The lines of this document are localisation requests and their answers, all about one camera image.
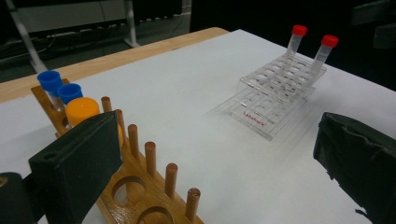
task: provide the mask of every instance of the wooden peg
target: wooden peg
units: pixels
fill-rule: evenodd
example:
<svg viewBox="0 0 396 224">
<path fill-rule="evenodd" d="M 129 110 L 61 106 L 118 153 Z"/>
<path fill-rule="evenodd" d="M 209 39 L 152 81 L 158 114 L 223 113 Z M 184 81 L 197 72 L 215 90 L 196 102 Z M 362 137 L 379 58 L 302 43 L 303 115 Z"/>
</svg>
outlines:
<svg viewBox="0 0 396 224">
<path fill-rule="evenodd" d="M 157 174 L 157 162 L 155 155 L 155 143 L 147 142 L 145 144 L 145 153 L 146 153 L 146 170 L 151 177 L 155 179 L 155 175 Z"/>
<path fill-rule="evenodd" d="M 128 140 L 126 139 L 125 125 L 124 125 L 122 110 L 116 109 L 115 111 L 116 111 L 116 114 L 117 114 L 117 121 L 119 122 L 119 125 L 120 125 L 121 130 L 122 130 L 122 139 L 123 139 L 123 142 L 126 142 L 126 141 L 128 141 Z"/>
<path fill-rule="evenodd" d="M 128 136 L 129 136 L 129 146 L 131 148 L 131 153 L 134 158 L 140 162 L 139 153 L 139 142 L 137 138 L 137 126 L 135 124 L 130 124 L 128 126 Z"/>
<path fill-rule="evenodd" d="M 174 163 L 169 163 L 166 166 L 165 194 L 168 195 L 168 197 L 172 200 L 175 198 L 176 179 L 177 165 Z"/>
<path fill-rule="evenodd" d="M 192 223 L 195 220 L 195 216 L 198 209 L 199 198 L 201 197 L 201 191 L 198 189 L 189 189 L 187 193 L 187 202 L 186 202 L 186 213 L 185 216 Z"/>
<path fill-rule="evenodd" d="M 113 111 L 113 109 L 111 108 L 110 97 L 104 96 L 104 97 L 102 97 L 101 101 L 102 101 L 103 112 Z"/>
</svg>

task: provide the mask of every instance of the wooden test tube rack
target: wooden test tube rack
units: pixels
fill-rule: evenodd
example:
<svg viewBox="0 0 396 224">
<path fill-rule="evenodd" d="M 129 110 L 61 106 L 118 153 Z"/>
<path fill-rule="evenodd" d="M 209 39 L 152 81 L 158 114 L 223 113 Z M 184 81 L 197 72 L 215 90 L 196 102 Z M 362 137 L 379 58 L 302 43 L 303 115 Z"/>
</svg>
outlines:
<svg viewBox="0 0 396 224">
<path fill-rule="evenodd" d="M 63 79 L 63 82 L 69 83 L 67 79 Z M 55 127 L 56 135 L 59 137 L 69 131 L 65 128 L 67 117 L 64 111 L 55 111 L 52 108 L 50 99 L 41 86 L 33 87 L 32 93 Z M 101 101 L 104 112 L 113 111 L 109 97 L 104 96 Z M 196 216 L 200 190 L 190 189 L 185 203 L 175 192 L 177 165 L 169 163 L 163 178 L 156 169 L 155 143 L 145 144 L 145 158 L 139 150 L 137 126 L 131 124 L 125 129 L 122 111 L 115 111 L 122 129 L 122 166 L 111 177 L 96 201 L 106 221 L 134 224 L 204 224 Z"/>
</svg>

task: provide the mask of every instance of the floor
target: floor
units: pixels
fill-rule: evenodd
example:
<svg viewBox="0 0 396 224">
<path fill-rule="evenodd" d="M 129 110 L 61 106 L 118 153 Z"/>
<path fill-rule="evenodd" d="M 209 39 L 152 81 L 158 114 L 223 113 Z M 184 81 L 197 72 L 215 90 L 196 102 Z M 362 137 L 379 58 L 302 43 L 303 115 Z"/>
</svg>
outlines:
<svg viewBox="0 0 396 224">
<path fill-rule="evenodd" d="M 136 25 L 140 46 L 190 32 L 191 0 L 183 1 L 182 14 L 173 18 L 141 21 Z M 74 33 L 34 38 L 38 55 L 49 70 L 130 49 L 123 38 L 124 24 Z M 0 46 L 0 82 L 35 75 L 27 50 L 20 40 Z"/>
</svg>

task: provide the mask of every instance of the printed label on rack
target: printed label on rack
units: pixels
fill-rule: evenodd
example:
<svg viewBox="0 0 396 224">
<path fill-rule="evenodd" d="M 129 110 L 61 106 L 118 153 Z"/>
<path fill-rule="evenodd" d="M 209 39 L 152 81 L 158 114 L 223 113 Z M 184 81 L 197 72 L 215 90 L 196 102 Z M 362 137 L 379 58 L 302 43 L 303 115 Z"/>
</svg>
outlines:
<svg viewBox="0 0 396 224">
<path fill-rule="evenodd" d="M 264 123 L 264 122 L 259 121 L 259 120 L 256 119 L 254 116 L 250 115 L 249 113 L 244 112 L 244 115 L 245 115 L 245 117 L 247 117 L 248 119 L 251 119 L 251 120 L 253 120 L 254 122 L 256 122 L 257 124 L 261 125 L 262 127 L 265 126 L 265 123 Z"/>
</svg>

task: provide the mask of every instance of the wooden table edge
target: wooden table edge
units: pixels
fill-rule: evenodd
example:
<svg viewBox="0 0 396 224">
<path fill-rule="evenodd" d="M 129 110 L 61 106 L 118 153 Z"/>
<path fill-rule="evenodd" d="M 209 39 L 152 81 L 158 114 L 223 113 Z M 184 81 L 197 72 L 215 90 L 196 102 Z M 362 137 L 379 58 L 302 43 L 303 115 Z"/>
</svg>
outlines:
<svg viewBox="0 0 396 224">
<path fill-rule="evenodd" d="M 62 78 L 67 78 L 70 82 L 73 82 L 109 69 L 133 63 L 174 49 L 183 48 L 227 33 L 229 32 L 219 27 L 207 28 L 186 35 L 180 35 L 158 41 L 136 49 L 127 49 L 54 70 L 60 72 Z M 0 83 L 0 103 L 32 94 L 31 88 L 37 85 L 38 81 L 36 80 L 36 74 Z"/>
</svg>

